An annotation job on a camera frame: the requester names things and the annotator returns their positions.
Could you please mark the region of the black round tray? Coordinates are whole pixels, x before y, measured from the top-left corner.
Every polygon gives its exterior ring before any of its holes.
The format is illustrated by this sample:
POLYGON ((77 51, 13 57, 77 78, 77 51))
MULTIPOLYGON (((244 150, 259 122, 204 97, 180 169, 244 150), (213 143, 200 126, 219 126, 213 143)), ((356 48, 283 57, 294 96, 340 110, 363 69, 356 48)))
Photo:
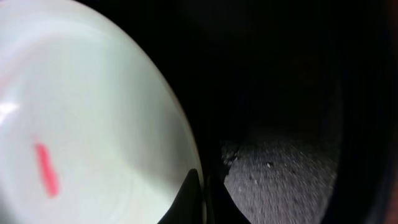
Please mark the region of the black round tray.
POLYGON ((397 2, 102 0, 250 223, 397 222, 397 2))

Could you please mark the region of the light green plate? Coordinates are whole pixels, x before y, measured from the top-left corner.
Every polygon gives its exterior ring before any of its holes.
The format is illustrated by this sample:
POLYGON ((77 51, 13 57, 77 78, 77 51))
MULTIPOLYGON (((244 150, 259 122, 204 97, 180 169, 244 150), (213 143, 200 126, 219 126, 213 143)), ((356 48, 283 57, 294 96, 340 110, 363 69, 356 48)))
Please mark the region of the light green plate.
POLYGON ((76 1, 1 2, 1 222, 158 223, 201 170, 164 76, 76 1))

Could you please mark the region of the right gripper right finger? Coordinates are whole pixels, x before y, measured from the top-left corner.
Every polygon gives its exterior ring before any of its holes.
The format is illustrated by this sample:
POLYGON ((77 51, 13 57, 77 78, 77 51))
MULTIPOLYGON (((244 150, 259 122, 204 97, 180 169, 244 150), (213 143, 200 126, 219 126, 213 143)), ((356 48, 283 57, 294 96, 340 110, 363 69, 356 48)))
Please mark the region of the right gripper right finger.
POLYGON ((219 178, 206 178, 206 207, 210 224, 250 224, 219 178))

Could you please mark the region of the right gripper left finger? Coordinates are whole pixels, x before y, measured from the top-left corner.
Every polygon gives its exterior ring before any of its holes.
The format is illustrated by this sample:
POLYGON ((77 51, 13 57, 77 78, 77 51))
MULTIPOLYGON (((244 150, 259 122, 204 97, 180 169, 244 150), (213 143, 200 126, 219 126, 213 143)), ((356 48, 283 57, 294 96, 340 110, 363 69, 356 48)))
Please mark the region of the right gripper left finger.
POLYGON ((200 224, 201 187, 196 169, 190 169, 167 213, 158 224, 200 224))

